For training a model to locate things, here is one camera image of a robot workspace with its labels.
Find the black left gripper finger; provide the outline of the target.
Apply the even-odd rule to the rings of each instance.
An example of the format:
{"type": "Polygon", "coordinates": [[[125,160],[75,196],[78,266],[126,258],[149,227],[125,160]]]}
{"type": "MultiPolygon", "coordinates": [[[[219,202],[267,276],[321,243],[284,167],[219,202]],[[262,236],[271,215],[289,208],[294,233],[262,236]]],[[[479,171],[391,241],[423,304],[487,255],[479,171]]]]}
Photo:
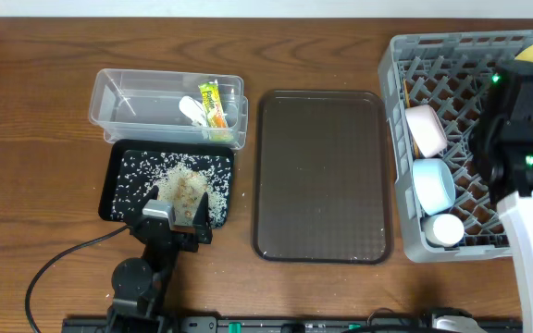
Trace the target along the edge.
{"type": "Polygon", "coordinates": [[[196,230],[210,230],[208,193],[204,192],[198,204],[192,225],[196,230]]]}
{"type": "Polygon", "coordinates": [[[156,209],[157,195],[159,189],[157,186],[153,186],[142,199],[142,213],[151,214],[156,209]]]}

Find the rice food waste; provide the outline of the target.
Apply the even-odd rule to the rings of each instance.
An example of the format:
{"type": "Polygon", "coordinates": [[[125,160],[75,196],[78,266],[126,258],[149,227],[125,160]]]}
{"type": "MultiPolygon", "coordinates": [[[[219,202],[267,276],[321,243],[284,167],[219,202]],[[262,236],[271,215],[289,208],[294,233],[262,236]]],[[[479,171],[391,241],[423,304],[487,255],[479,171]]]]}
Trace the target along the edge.
{"type": "Polygon", "coordinates": [[[157,199],[171,203],[178,226],[190,226],[204,192],[212,228],[227,220],[233,160],[228,156],[128,150],[118,164],[109,218],[120,221],[157,186],[157,199]]]}

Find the green snack wrapper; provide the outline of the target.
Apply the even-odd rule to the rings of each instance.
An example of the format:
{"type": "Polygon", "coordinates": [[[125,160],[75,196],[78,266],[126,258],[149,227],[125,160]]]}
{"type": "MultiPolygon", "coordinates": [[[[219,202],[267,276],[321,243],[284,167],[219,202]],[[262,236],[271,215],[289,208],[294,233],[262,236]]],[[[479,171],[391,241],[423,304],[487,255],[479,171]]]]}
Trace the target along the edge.
{"type": "Polygon", "coordinates": [[[215,129],[215,131],[210,134],[211,140],[216,142],[231,141],[233,137],[228,131],[229,125],[221,104],[217,80],[211,80],[200,84],[199,90],[202,95],[202,105],[205,111],[205,119],[208,127],[215,129]]]}

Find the light blue bowl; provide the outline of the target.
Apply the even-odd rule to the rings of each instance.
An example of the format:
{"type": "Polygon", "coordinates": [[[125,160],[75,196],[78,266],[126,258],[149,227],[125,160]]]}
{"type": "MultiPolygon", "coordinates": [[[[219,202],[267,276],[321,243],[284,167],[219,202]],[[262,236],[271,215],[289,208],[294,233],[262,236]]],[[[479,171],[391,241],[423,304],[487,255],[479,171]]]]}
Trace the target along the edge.
{"type": "Polygon", "coordinates": [[[436,215],[454,205],[454,180],[451,170],[441,159],[415,160],[412,176],[416,197],[427,215],[436,215]]]}

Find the wooden chopstick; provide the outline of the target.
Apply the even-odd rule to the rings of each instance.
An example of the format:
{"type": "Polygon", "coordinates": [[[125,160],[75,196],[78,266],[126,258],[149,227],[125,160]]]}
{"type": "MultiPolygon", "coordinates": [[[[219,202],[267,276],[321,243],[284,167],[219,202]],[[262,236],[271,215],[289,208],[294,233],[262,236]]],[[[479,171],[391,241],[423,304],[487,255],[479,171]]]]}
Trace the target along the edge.
{"type": "MultiPolygon", "coordinates": [[[[406,109],[409,109],[411,108],[411,99],[410,99],[408,84],[407,84],[406,79],[403,79],[403,89],[404,89],[404,99],[405,99],[406,109]]],[[[410,132],[410,137],[411,137],[414,159],[418,159],[420,158],[420,151],[419,151],[418,145],[415,142],[415,138],[412,134],[412,131],[410,132]]]]}

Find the pink bowl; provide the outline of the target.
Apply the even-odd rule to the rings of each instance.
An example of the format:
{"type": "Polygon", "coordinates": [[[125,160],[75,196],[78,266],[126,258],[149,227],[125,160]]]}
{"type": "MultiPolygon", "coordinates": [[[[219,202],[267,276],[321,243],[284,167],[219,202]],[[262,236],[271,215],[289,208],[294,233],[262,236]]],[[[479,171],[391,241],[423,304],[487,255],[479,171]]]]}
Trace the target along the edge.
{"type": "Polygon", "coordinates": [[[433,157],[447,147],[447,136],[437,113],[431,106],[419,105],[407,108],[405,116],[415,144],[425,158],[433,157]]]}

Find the white cup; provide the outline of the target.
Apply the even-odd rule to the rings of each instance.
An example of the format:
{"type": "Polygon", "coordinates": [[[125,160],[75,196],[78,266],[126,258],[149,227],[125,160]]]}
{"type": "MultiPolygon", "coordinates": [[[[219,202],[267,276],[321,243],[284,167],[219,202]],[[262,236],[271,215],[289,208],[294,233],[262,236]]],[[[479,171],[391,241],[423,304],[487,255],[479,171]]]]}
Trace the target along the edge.
{"type": "Polygon", "coordinates": [[[429,243],[441,247],[456,245],[465,234],[463,222],[452,214],[438,214],[425,218],[422,230],[429,243]]]}

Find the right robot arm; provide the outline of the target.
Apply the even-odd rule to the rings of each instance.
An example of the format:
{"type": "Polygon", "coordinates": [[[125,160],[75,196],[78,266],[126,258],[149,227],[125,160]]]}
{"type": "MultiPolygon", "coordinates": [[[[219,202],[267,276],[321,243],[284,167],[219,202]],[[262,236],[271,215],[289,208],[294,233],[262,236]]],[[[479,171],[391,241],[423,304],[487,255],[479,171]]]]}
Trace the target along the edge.
{"type": "Polygon", "coordinates": [[[512,251],[523,329],[533,332],[533,63],[501,63],[469,138],[512,251]]]}

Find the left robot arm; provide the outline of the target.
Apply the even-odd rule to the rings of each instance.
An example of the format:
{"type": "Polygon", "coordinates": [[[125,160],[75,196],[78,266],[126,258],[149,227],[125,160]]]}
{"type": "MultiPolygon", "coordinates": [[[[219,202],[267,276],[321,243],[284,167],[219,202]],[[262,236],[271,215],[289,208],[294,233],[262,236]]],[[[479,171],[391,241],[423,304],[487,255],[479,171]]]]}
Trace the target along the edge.
{"type": "Polygon", "coordinates": [[[209,200],[200,197],[192,232],[177,231],[171,203],[157,199],[153,187],[124,217],[130,235],[144,245],[143,254],[121,262],[113,271],[112,305],[104,331],[108,333],[168,333],[180,330],[180,321],[164,311],[167,287],[181,252],[195,253],[212,242],[209,200]]]}

